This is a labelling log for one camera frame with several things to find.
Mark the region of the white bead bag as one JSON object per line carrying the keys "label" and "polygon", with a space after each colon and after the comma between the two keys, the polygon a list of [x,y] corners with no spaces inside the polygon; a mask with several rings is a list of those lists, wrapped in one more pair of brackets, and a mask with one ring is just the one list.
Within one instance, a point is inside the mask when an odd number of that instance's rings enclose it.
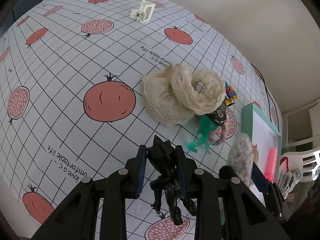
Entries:
{"label": "white bead bag", "polygon": [[253,167],[253,153],[252,143],[247,134],[238,134],[228,154],[226,165],[232,167],[240,180],[249,187]]}

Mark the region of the black toy figure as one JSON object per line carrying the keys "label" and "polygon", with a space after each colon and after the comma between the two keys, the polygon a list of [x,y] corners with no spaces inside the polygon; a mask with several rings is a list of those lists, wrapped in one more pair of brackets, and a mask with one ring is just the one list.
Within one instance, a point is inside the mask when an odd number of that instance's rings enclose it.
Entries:
{"label": "black toy figure", "polygon": [[150,182],[150,188],[154,194],[154,202],[151,207],[157,214],[160,214],[162,195],[164,194],[171,221],[176,226],[182,225],[182,214],[177,201],[180,200],[192,216],[196,215],[196,204],[190,198],[183,196],[178,171],[177,148],[172,147],[169,140],[163,141],[155,135],[152,146],[147,148],[146,157],[154,169],[159,172],[158,178]]}

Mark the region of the colourful plastic block toy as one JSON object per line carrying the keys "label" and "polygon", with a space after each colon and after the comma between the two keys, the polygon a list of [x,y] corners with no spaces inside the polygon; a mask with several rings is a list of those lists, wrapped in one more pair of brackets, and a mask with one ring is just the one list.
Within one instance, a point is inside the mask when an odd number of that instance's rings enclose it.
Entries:
{"label": "colourful plastic block toy", "polygon": [[232,106],[235,104],[238,96],[234,90],[234,88],[225,82],[225,89],[226,89],[226,97],[225,97],[225,105],[227,107]]}

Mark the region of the cream lace scrunchie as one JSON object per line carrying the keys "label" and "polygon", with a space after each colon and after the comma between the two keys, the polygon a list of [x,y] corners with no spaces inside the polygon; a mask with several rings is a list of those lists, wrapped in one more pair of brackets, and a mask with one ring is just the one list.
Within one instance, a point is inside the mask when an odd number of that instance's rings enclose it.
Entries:
{"label": "cream lace scrunchie", "polygon": [[226,97],[225,82],[208,69],[189,72],[180,63],[142,77],[143,105],[149,116],[167,127],[187,124],[195,115],[213,113]]}

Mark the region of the white plastic hair claw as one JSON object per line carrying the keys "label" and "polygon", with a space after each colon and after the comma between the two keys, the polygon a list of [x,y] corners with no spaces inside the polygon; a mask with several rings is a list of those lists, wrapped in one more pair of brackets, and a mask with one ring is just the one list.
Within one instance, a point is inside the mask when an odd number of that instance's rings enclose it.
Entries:
{"label": "white plastic hair claw", "polygon": [[149,22],[155,9],[155,3],[142,0],[139,9],[131,10],[130,18],[139,23]]}

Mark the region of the clutter pile on chair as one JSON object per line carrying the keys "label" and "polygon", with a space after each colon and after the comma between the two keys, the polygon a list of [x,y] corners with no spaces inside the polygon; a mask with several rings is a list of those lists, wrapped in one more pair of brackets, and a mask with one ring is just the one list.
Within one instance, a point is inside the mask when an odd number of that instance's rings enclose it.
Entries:
{"label": "clutter pile on chair", "polygon": [[278,186],[284,199],[287,199],[295,186],[302,180],[302,173],[299,169],[289,169],[288,157],[282,157],[280,160]]}

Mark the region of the white plastic chair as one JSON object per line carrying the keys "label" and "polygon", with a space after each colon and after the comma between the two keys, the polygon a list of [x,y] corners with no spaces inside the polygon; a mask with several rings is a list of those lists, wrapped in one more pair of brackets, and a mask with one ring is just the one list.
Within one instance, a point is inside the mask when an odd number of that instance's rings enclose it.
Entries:
{"label": "white plastic chair", "polygon": [[315,181],[319,175],[319,147],[304,152],[287,152],[281,156],[280,163],[285,163],[289,171],[299,170],[301,183]]}

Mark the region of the green translucent toy figure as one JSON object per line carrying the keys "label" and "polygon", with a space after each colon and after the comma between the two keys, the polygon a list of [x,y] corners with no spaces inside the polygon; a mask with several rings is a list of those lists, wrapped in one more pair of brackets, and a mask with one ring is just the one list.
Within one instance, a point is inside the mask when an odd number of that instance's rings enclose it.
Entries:
{"label": "green translucent toy figure", "polygon": [[187,145],[188,150],[197,153],[197,148],[201,145],[204,145],[205,152],[209,153],[209,135],[216,129],[217,125],[212,120],[210,120],[210,118],[207,115],[201,116],[200,127],[197,130],[197,133],[198,135],[200,135],[200,138],[198,139],[198,141],[189,143]]}

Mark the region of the teal shallow box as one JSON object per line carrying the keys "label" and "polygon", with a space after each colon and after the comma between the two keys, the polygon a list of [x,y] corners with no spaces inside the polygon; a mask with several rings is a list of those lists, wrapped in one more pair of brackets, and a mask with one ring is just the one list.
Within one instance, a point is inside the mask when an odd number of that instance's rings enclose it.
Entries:
{"label": "teal shallow box", "polygon": [[257,166],[263,174],[267,164],[269,149],[273,147],[277,148],[277,164],[273,182],[278,181],[281,134],[255,104],[251,103],[242,109],[241,132],[249,136],[252,145],[257,146],[259,155]]}

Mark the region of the black toy car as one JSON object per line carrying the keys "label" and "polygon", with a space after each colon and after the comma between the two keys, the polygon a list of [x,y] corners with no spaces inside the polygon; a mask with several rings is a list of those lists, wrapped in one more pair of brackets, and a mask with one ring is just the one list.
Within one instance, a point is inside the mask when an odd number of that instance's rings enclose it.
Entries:
{"label": "black toy car", "polygon": [[226,121],[226,106],[222,103],[215,111],[206,114],[208,118],[217,126],[222,126]]}

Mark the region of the pomegranate print bed sheet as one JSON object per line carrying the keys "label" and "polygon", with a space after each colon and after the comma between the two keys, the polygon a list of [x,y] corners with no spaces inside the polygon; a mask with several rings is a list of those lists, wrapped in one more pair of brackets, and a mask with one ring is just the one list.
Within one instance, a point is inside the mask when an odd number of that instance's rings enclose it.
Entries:
{"label": "pomegranate print bed sheet", "polygon": [[197,118],[168,128],[143,106],[142,77],[172,63],[215,71],[238,100],[227,109],[226,141],[187,152],[217,175],[255,103],[282,129],[281,113],[259,73],[202,18],[169,0],[151,20],[130,18],[142,0],[18,0],[1,24],[2,212],[31,237],[84,176],[122,168],[155,135],[187,146]]}

